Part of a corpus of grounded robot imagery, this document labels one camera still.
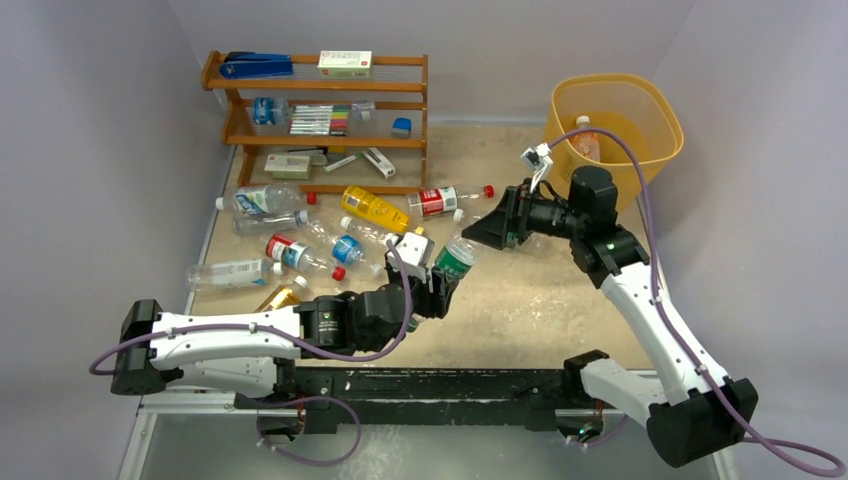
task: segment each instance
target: plastic bottle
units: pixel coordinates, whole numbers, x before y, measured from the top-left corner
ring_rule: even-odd
[[[342,194],[342,208],[393,232],[403,233],[409,226],[409,215],[356,186],[348,187]]]
[[[291,110],[285,98],[253,99],[253,123],[256,125],[285,125],[290,118]]]
[[[407,211],[413,218],[420,219],[452,212],[459,207],[468,208],[484,198],[495,196],[495,188],[491,185],[471,187],[458,185],[455,187],[433,188],[421,190],[407,195]]]
[[[233,215],[233,230],[236,235],[258,235],[262,232],[294,230],[309,221],[306,210],[265,215]]]
[[[281,265],[272,265],[262,258],[193,265],[187,272],[189,287],[194,291],[261,287],[268,285],[271,275],[282,274]]]
[[[254,312],[270,312],[291,305],[298,305],[307,288],[309,288],[309,282],[305,278],[297,276],[293,282],[275,288]]]
[[[346,266],[357,266],[376,277],[383,271],[383,266],[365,257],[362,244],[350,235],[339,235],[335,229],[322,220],[314,219],[303,225],[303,231],[309,238],[332,248],[333,258]]]
[[[478,253],[476,242],[462,238],[461,232],[456,232],[433,263],[441,267],[448,277],[461,280],[477,263]]]
[[[356,238],[372,243],[383,250],[386,249],[386,240],[394,235],[393,232],[383,227],[371,223],[359,222],[353,217],[342,217],[341,226],[343,229],[356,235]]]
[[[306,202],[314,205],[316,198],[315,192],[309,192]],[[242,215],[291,212],[302,208],[303,204],[304,195],[293,183],[241,187],[236,193],[215,200],[218,210],[239,212]]]
[[[577,117],[577,128],[588,128],[590,126],[588,115],[580,115]],[[596,162],[601,161],[601,144],[598,142],[597,133],[578,133],[571,137],[571,146],[573,146],[580,155]]]
[[[344,279],[344,268],[336,267],[332,260],[315,253],[309,245],[296,242],[280,232],[260,235],[259,242],[265,255],[300,273],[331,275],[338,282]]]

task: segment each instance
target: gold bottle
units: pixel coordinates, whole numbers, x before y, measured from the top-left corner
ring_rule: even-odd
[[[303,277],[295,277],[294,281],[275,288],[271,295],[263,301],[254,312],[271,312],[300,303],[300,295],[309,287],[309,282]]]

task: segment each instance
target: clear plastic bottle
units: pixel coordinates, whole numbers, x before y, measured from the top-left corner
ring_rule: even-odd
[[[332,249],[333,258],[345,266],[356,266],[368,272],[372,277],[380,275],[383,266],[369,261],[362,250],[362,244],[350,235],[339,235],[324,221],[313,219],[303,225],[306,235],[316,242],[323,243]]]
[[[433,263],[448,277],[461,280],[477,263],[478,254],[477,242],[462,238],[461,232],[456,232]]]
[[[265,255],[300,273],[331,275],[338,282],[344,279],[344,268],[336,267],[332,260],[319,255],[309,245],[280,232],[260,235],[259,242]]]
[[[294,230],[309,221],[306,210],[265,215],[233,215],[233,230],[236,235],[258,235],[262,232]]]
[[[591,127],[588,115],[580,115],[577,117],[577,128],[588,127]],[[571,137],[571,146],[573,146],[580,155],[596,162],[601,161],[601,144],[598,142],[597,133],[578,133]]]
[[[453,212],[453,221],[456,222],[460,229],[470,226],[481,218],[483,218],[483,215],[474,215],[461,208],[457,208],[456,211]]]
[[[359,222],[353,217],[342,217],[341,226],[346,231],[352,232],[356,238],[374,244],[382,250],[386,249],[386,240],[393,232],[372,223]]]
[[[241,187],[232,195],[218,197],[215,207],[221,211],[239,212],[242,215],[262,215],[291,212],[303,208],[304,202],[313,205],[315,201],[315,192],[304,196],[300,188],[293,183],[273,183]]]
[[[411,193],[406,197],[407,211],[412,218],[421,219],[445,212],[452,212],[459,207],[468,208],[485,198],[495,196],[495,188],[491,185],[472,187],[458,185],[455,187],[433,188]]]
[[[193,265],[187,271],[188,284],[193,291],[262,287],[268,285],[272,275],[282,274],[281,265],[272,265],[262,258]]]

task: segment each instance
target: gray wall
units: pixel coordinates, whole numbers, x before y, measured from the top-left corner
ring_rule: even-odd
[[[88,363],[131,303],[182,309],[222,113],[165,2],[0,15],[0,478],[114,478],[138,399]]]
[[[754,426],[843,460],[846,19],[843,1],[700,0],[654,77],[686,146],[651,187],[675,303],[754,382]],[[808,478],[735,453],[745,478]]]
[[[430,57],[432,121],[542,122],[560,81],[650,77],[694,0],[171,0],[195,54]]]

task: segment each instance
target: empty water bottle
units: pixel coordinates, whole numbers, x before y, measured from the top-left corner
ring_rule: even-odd
[[[236,235],[258,235],[262,232],[294,230],[309,221],[306,210],[265,215],[233,215],[233,230]]]
[[[283,269],[268,260],[257,258],[193,265],[188,268],[187,274],[189,287],[194,291],[227,290],[268,285],[271,276],[282,275]]]
[[[336,267],[333,261],[316,253],[309,245],[296,242],[280,232],[259,237],[262,250],[269,258],[281,262],[301,273],[331,275],[333,280],[342,281],[345,269]]]
[[[381,250],[387,248],[386,240],[394,235],[393,232],[383,227],[374,225],[373,223],[360,222],[353,217],[343,217],[341,226],[343,229],[353,233],[356,238],[376,245]]]
[[[469,208],[483,199],[495,196],[495,188],[491,185],[471,187],[459,185],[455,187],[433,188],[421,190],[407,195],[407,210],[413,218],[421,219],[452,212],[457,208]]]
[[[324,221],[313,219],[303,225],[306,235],[332,249],[333,258],[343,265],[356,266],[376,277],[383,271],[379,263],[371,262],[362,251],[362,244],[350,235],[340,235]]]
[[[304,196],[300,188],[293,183],[274,183],[239,188],[232,195],[218,197],[215,200],[215,207],[218,210],[239,212],[242,215],[262,215],[299,210],[305,203],[311,205],[315,201],[314,192]]]
[[[577,117],[577,128],[589,128],[589,116],[580,115]],[[595,132],[578,133],[570,139],[571,145],[580,155],[594,160],[601,161],[601,144],[598,142],[598,134]]]

